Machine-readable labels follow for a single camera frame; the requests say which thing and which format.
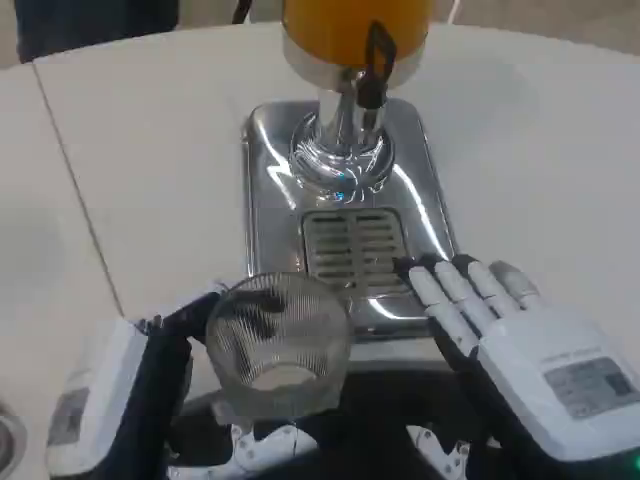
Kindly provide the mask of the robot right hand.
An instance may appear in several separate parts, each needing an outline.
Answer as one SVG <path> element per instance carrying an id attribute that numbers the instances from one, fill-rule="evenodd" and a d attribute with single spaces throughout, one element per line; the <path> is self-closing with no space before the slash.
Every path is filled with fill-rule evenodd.
<path id="1" fill-rule="evenodd" d="M 399 257 L 445 361 L 519 479 L 635 479 L 639 373 L 594 321 L 517 267 Z"/>

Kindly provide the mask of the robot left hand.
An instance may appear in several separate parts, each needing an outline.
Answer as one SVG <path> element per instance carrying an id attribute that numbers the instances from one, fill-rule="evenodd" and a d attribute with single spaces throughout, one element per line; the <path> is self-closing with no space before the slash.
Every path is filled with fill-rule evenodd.
<path id="1" fill-rule="evenodd" d="M 215 288 L 167 315 L 100 326 L 97 344 L 69 376 L 51 418 L 46 468 L 52 479 L 251 479 L 229 459 L 209 467 L 169 466 L 166 441 L 189 390 L 190 341 L 204 341 L 209 316 L 222 299 L 253 306 L 249 327 L 270 338 L 264 312 L 286 302 L 272 288 L 232 294 Z"/>

